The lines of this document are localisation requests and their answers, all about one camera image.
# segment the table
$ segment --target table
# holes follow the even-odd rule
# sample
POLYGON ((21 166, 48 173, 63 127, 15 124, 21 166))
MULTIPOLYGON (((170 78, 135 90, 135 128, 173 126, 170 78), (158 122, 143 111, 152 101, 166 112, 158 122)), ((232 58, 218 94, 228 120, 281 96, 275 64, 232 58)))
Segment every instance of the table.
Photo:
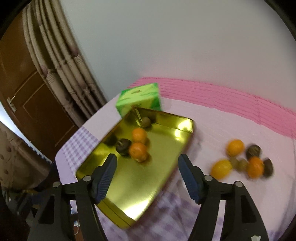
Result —
MULTIPOLYGON (((263 158, 275 168, 270 179, 249 180, 233 171, 223 180, 244 183, 253 198, 270 240, 277 240, 296 213, 295 144, 296 114, 260 97, 208 83, 186 80, 141 78, 131 87, 158 82, 164 111, 196 122, 197 130, 186 153, 205 174, 214 162, 225 157, 225 145, 233 138, 246 145, 256 143, 263 158)), ((121 119, 117 97, 93 115, 59 150, 56 163, 62 184, 76 182, 75 172, 92 149, 121 119)), ((223 224, 224 201, 213 240, 219 240, 223 224)), ((187 240, 199 206, 190 199, 179 171, 172 174, 139 221, 127 230, 114 225, 98 210, 109 240, 187 240)))

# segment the orange fruit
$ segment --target orange fruit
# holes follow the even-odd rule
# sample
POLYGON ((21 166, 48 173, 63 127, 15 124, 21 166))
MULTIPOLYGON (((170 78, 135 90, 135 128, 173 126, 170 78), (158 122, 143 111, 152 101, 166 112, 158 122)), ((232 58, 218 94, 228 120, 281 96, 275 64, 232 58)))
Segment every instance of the orange fruit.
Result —
POLYGON ((226 154, 230 157, 237 156, 243 151, 244 151, 244 143, 238 139, 230 141, 226 147, 226 154))
POLYGON ((147 147, 141 142, 133 143, 128 152, 138 162, 145 161, 148 158, 147 147))
POLYGON ((259 178, 263 175, 264 163, 259 157, 252 157, 249 160, 247 174, 250 178, 259 178))
POLYGON ((133 141, 141 142, 143 144, 147 141, 147 132, 142 128, 136 128, 132 131, 133 141))
POLYGON ((221 159, 220 161, 217 161, 213 165, 211 176, 219 180, 226 177, 231 170, 232 170, 231 162, 227 159, 221 159))

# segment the brown patterned curtain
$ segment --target brown patterned curtain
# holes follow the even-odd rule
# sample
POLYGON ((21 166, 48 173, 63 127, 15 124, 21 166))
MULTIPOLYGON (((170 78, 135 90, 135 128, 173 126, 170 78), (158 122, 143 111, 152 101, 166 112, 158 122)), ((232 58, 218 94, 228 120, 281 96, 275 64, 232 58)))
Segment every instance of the brown patterned curtain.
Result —
POLYGON ((38 186, 48 175, 50 164, 0 122, 0 182, 6 189, 38 186))
POLYGON ((83 61, 58 0, 33 0, 23 10, 33 63, 57 100, 80 127, 106 101, 83 61))

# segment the green box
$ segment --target green box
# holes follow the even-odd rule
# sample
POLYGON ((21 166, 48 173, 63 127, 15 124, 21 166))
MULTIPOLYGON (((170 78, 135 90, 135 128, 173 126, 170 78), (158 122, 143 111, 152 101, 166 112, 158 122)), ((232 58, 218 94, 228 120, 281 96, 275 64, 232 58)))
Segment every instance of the green box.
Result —
POLYGON ((147 84, 123 90, 116 102, 116 108, 124 117, 133 107, 161 110, 158 84, 147 84))

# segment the brown door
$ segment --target brown door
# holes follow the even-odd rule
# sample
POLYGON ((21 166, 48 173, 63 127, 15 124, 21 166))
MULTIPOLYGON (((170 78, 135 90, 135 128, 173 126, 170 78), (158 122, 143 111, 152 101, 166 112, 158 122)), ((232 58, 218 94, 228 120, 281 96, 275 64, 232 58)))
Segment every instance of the brown door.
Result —
POLYGON ((52 161, 77 130, 31 60, 22 13, 0 40, 0 101, 20 131, 52 161))

